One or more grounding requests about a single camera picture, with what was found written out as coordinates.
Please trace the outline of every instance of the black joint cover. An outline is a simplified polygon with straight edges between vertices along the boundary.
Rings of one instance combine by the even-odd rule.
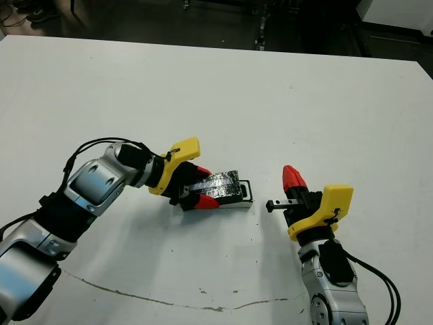
[[[33,219],[48,232],[68,242],[76,242],[96,219],[61,192],[44,196],[39,202],[42,208]]]
[[[352,282],[355,274],[341,244],[328,240],[319,245],[320,264],[332,283]]]
[[[122,145],[117,157],[120,163],[135,169],[145,169],[151,158],[149,149],[139,149],[128,144]]]

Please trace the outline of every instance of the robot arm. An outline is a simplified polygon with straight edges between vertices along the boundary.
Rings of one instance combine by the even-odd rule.
[[[270,200],[267,210],[284,209],[289,237],[300,245],[301,275],[310,297],[313,324],[368,325],[367,311],[357,292],[358,278],[349,259],[385,281],[392,306],[386,324],[395,324],[401,305],[396,286],[382,272],[349,255],[334,239],[337,222],[348,213],[353,189],[337,185],[325,186],[323,193],[310,192],[291,166],[283,169],[283,187],[287,200]],[[391,287],[397,301],[395,313]]]
[[[32,218],[0,243],[0,324],[24,320],[39,308],[60,276],[57,261],[70,254],[79,237],[125,186],[148,186],[151,192],[170,197],[172,204],[189,202],[189,209],[202,198],[208,203],[201,203],[202,208],[218,207],[212,198],[188,198],[183,193],[185,185],[210,174],[187,162],[199,155],[196,138],[175,144],[165,156],[145,146],[118,142],[65,178],[56,193],[39,201],[42,207]],[[177,169],[181,175],[172,178]]]

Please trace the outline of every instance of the white tabletop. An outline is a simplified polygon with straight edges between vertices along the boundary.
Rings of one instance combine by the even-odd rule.
[[[417,63],[8,36],[0,102],[2,224],[35,210],[96,137],[166,152],[195,135],[194,162],[239,170],[255,200],[183,213],[126,189],[22,324],[310,324],[298,245],[265,209],[285,197],[287,164],[310,190],[355,188],[337,238],[394,280],[401,324],[430,323],[433,82]],[[356,269],[370,322],[383,324],[386,288]]]

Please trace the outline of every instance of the foil-wrapped object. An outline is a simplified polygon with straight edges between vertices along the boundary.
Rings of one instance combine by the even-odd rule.
[[[190,194],[205,194],[221,204],[242,200],[242,189],[237,171],[209,175],[199,183],[189,186]]]

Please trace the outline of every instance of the black cable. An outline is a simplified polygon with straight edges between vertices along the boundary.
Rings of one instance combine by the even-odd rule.
[[[344,249],[343,249],[343,251],[346,253],[346,257],[348,259],[350,259],[352,262],[358,263],[360,266],[364,267],[365,269],[367,269],[371,273],[377,275],[380,279],[382,279],[382,281],[385,282],[386,287],[388,288],[388,291],[389,291],[390,297],[391,297],[391,313],[390,313],[390,317],[388,317],[388,320],[386,321],[386,325],[395,325],[397,323],[397,320],[398,320],[398,317],[400,316],[400,311],[401,311],[400,293],[398,292],[398,289],[395,286],[395,284],[391,281],[391,279],[388,276],[383,274],[378,269],[372,267],[371,265],[367,264],[366,262],[364,262],[360,259],[357,259],[356,257],[353,257],[351,254],[347,253]],[[394,299],[392,298],[391,288],[393,289],[395,297],[396,297],[395,312],[394,312]]]
[[[21,19],[18,22],[14,22],[12,24],[5,24],[5,21],[8,20],[9,18],[11,18],[12,14],[13,14],[13,9],[11,7],[11,5],[14,4],[14,1],[6,1],[0,4],[0,16],[1,16],[1,11],[3,10],[4,7],[6,7],[9,10],[8,15],[5,18],[1,18],[0,19],[0,23],[3,27],[17,27],[17,26],[21,26],[23,25],[23,23],[26,21],[26,17]]]
[[[27,214],[27,215],[23,215],[22,217],[19,217],[19,218],[13,220],[13,221],[7,223],[7,224],[4,225],[2,228],[0,228],[0,242],[3,242],[3,235],[4,235],[5,230],[6,230],[7,228],[9,228],[9,227],[15,225],[15,224],[18,223],[18,222],[25,221],[25,220],[29,220],[29,219],[30,219],[31,217],[33,217],[35,214],[36,214],[36,211],[35,211],[35,212],[32,212],[32,213],[29,213],[29,214]]]

